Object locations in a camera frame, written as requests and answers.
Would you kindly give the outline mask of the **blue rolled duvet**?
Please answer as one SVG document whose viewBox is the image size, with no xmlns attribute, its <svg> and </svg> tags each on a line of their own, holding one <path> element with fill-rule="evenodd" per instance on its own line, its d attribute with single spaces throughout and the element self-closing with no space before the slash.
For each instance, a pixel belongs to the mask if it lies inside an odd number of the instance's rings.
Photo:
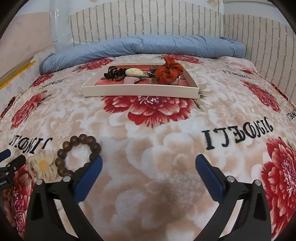
<svg viewBox="0 0 296 241">
<path fill-rule="evenodd" d="M 177 54 L 202 58 L 243 58 L 246 46 L 233 38 L 211 36 L 137 35 L 82 44 L 47 57 L 39 66 L 44 75 L 90 61 L 135 54 Z"/>
</svg>

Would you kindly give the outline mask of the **clear plastic sheet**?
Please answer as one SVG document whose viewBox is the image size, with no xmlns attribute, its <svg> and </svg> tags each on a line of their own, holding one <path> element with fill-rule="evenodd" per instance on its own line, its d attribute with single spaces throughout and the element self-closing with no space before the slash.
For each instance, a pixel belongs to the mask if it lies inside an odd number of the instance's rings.
<svg viewBox="0 0 296 241">
<path fill-rule="evenodd" d="M 50 0 L 50 26 L 56 53 L 73 46 L 67 2 L 66 0 Z"/>
</svg>

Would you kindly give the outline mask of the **floral fleece blanket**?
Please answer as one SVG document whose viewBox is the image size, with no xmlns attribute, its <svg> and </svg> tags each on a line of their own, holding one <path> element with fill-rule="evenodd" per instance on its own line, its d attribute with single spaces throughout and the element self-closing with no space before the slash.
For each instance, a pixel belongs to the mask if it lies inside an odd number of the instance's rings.
<svg viewBox="0 0 296 241">
<path fill-rule="evenodd" d="M 82 85 L 108 64 L 156 63 L 158 55 L 105 58 L 40 75 L 28 69 L 1 90 L 1 149 L 28 158 L 85 134 L 101 145 L 102 173 L 81 204 L 105 240 L 192 240 L 215 209 L 195 170 L 204 154 L 225 175 L 259 179 L 276 238 L 295 213 L 295 107 L 264 77 L 216 59 L 175 56 L 197 99 L 86 98 Z M 35 183 L 22 166 L 1 192 L 6 217 L 25 235 Z"/>
</svg>

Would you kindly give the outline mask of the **cream flower scrunchie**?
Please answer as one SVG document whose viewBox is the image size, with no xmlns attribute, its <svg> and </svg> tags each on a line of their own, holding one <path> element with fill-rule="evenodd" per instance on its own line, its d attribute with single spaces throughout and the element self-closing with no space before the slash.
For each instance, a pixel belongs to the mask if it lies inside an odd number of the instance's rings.
<svg viewBox="0 0 296 241">
<path fill-rule="evenodd" d="M 46 183 L 53 182 L 58 178 L 55 159 L 56 154 L 53 151 L 38 150 L 27 158 L 25 170 L 29 172 L 34 183 L 39 179 Z"/>
</svg>

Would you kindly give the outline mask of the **brick-pattern jewelry tray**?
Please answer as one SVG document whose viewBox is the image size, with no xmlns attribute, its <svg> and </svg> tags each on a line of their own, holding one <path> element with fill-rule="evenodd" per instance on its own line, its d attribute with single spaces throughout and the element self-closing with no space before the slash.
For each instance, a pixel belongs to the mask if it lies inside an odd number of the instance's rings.
<svg viewBox="0 0 296 241">
<path fill-rule="evenodd" d="M 159 85 L 154 78 L 141 77 L 136 78 L 134 82 L 113 81 L 106 79 L 105 74 L 108 73 L 110 67 L 120 68 L 137 68 L 147 74 L 153 67 L 158 67 L 161 62 L 134 62 L 134 63 L 118 63 L 103 66 L 97 73 L 87 80 L 81 87 L 85 97 L 95 96 L 156 96 L 156 97 L 173 97 L 173 98 L 189 98 L 196 99 L 200 91 L 199 85 L 186 69 L 182 75 L 171 85 Z"/>
</svg>

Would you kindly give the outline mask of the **orange scrunchie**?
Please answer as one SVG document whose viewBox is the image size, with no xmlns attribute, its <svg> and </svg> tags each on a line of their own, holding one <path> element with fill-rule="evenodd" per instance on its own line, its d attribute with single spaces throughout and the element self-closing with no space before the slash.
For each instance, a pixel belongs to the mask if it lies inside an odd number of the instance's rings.
<svg viewBox="0 0 296 241">
<path fill-rule="evenodd" d="M 164 56 L 165 64 L 156 68 L 155 79 L 161 85 L 175 82 L 182 75 L 184 69 L 171 56 Z"/>
</svg>

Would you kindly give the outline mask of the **pink floral pillow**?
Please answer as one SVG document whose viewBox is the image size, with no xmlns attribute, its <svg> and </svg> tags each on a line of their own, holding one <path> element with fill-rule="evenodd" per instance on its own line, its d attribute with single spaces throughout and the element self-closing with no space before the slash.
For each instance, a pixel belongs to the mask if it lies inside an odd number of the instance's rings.
<svg viewBox="0 0 296 241">
<path fill-rule="evenodd" d="M 257 69 L 254 64 L 247 59 L 230 56 L 222 56 L 217 59 L 231 68 L 257 73 Z"/>
</svg>

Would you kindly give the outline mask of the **cream pink hair clip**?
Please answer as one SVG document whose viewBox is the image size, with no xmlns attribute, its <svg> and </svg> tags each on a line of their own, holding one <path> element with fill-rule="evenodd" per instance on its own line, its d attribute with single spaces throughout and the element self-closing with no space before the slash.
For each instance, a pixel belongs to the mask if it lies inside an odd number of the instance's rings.
<svg viewBox="0 0 296 241">
<path fill-rule="evenodd" d="M 146 70 L 137 68 L 128 68 L 125 71 L 126 77 L 123 80 L 124 84 L 151 84 L 152 79 L 148 76 Z"/>
</svg>

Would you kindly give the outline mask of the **black claw hair clip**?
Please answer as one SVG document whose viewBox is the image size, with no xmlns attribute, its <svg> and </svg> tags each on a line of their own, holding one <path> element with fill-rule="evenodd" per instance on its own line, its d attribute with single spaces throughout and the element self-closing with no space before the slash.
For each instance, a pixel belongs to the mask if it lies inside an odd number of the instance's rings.
<svg viewBox="0 0 296 241">
<path fill-rule="evenodd" d="M 107 80 L 118 82 L 126 77 L 126 70 L 126 68 L 117 68 L 116 66 L 110 66 L 108 68 L 108 72 L 104 73 L 104 77 Z"/>
</svg>

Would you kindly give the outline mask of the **brick-pattern headboard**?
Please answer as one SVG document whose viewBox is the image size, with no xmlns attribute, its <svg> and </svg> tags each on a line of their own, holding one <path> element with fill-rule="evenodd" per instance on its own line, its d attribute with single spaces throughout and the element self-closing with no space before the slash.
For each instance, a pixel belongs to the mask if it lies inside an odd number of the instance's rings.
<svg viewBox="0 0 296 241">
<path fill-rule="evenodd" d="M 135 35 L 205 35 L 224 30 L 223 1 L 111 1 L 69 16 L 74 45 Z"/>
</svg>

